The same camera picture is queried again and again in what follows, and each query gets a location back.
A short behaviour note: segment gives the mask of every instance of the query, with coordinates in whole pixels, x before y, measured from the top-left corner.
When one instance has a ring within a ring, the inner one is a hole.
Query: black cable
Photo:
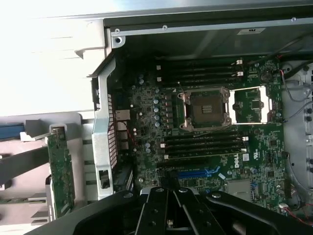
[[[265,60],[268,60],[269,58],[277,55],[279,52],[281,52],[282,50],[290,47],[291,45],[297,43],[297,42],[300,42],[302,39],[304,39],[305,37],[308,37],[308,36],[313,36],[313,33],[310,32],[310,33],[307,33],[307,34],[304,34],[304,35],[301,35],[295,39],[293,39],[291,42],[287,43],[286,45],[284,45],[283,47],[279,48],[278,50],[274,51],[273,53],[267,55],[267,56],[264,56],[262,57],[261,59],[258,59],[258,60],[254,60],[254,61],[250,61],[248,62],[248,65],[253,65],[253,64],[257,64],[257,63],[260,63],[262,61],[265,61]]]
[[[300,70],[302,70],[305,66],[309,65],[313,63],[313,60],[308,60],[300,65],[298,65],[297,67],[295,67],[294,69],[292,69],[291,71],[287,72],[285,74],[285,79],[291,78],[292,76],[294,76],[297,72],[299,72]]]

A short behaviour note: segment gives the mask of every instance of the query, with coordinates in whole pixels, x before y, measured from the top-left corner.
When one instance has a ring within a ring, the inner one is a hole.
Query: motherboard
[[[290,197],[278,61],[128,64],[113,92],[119,153],[134,187],[221,190],[272,211]]]

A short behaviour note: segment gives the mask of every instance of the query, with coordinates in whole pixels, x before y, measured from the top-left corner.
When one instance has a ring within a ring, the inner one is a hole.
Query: screw
[[[186,189],[186,188],[180,188],[180,189],[179,189],[179,192],[188,192],[188,189]]]
[[[133,194],[131,192],[128,192],[124,195],[124,198],[131,198]]]
[[[214,192],[214,193],[212,194],[212,197],[214,197],[214,198],[220,198],[221,195],[220,195],[219,193],[217,193],[217,192]]]

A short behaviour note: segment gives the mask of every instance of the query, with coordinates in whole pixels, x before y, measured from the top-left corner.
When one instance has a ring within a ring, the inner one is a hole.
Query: white surface
[[[0,23],[0,116],[92,110],[80,20]]]

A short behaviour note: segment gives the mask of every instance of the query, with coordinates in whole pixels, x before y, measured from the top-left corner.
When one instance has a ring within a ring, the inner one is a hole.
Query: pcie slot
[[[191,170],[191,171],[179,171],[178,172],[178,178],[179,179],[187,179],[187,178],[203,178],[203,177],[211,177],[212,174],[218,172],[220,169],[220,166],[218,166],[216,169],[208,170]]]
[[[212,157],[217,155],[233,155],[236,153],[245,153],[242,148],[224,148],[223,150],[204,150],[204,151],[193,151],[190,153],[172,153],[165,154],[164,159],[178,159],[178,158],[197,158],[197,157]]]

